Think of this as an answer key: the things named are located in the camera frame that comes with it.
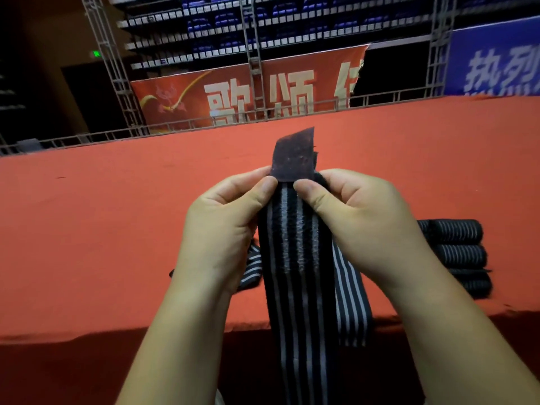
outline orange banner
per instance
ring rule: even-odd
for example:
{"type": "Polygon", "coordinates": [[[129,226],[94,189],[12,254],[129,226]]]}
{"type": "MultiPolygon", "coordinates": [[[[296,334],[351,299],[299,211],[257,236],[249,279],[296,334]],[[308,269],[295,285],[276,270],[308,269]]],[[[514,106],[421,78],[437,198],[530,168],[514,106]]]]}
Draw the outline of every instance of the orange banner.
{"type": "MultiPolygon", "coordinates": [[[[345,109],[367,45],[263,61],[268,116],[345,109]]],[[[131,83],[152,132],[255,120],[248,64],[131,83]]]]}

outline hand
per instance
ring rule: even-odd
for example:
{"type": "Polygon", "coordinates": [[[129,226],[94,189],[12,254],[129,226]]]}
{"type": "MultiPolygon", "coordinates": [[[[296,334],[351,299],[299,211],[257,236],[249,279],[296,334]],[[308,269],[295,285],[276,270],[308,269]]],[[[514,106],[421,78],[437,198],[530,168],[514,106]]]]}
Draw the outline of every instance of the hand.
{"type": "Polygon", "coordinates": [[[334,234],[354,267],[381,286],[400,286],[429,261],[439,266],[418,223],[395,187],[350,170],[321,172],[332,193],[314,181],[294,183],[334,234]]]}
{"type": "Polygon", "coordinates": [[[231,296],[246,268],[257,212],[278,181],[270,167],[226,178],[189,208],[171,287],[231,296]]]}

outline blue banner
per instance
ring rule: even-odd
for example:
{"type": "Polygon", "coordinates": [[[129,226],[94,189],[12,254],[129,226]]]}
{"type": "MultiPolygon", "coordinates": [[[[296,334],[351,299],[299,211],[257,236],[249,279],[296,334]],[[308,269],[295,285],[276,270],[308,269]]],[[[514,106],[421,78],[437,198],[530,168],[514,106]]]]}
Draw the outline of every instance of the blue banner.
{"type": "Polygon", "coordinates": [[[540,95],[540,16],[455,30],[444,93],[540,95]]]}

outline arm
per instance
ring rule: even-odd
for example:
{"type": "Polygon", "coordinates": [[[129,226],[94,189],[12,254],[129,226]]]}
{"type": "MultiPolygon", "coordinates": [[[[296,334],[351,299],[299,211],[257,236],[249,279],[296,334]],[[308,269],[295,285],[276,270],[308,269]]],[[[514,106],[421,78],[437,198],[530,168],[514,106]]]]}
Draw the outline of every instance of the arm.
{"type": "Polygon", "coordinates": [[[269,171],[229,177],[190,207],[171,286],[117,405],[214,404],[229,302],[246,268],[254,218],[277,186],[269,171]]]}
{"type": "Polygon", "coordinates": [[[534,375],[442,267],[397,190],[347,170],[321,173],[332,194],[309,180],[295,189],[400,314],[428,404],[540,403],[534,375]]]}

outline person's left thumb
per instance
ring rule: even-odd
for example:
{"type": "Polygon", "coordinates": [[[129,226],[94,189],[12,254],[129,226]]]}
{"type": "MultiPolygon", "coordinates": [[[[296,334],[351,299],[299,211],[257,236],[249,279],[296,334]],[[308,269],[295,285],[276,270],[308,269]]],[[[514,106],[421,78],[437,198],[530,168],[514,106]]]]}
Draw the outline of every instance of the person's left thumb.
{"type": "Polygon", "coordinates": [[[277,186],[278,180],[274,176],[265,176],[250,191],[236,199],[233,204],[239,213],[239,224],[248,224],[266,206],[277,186]]]}

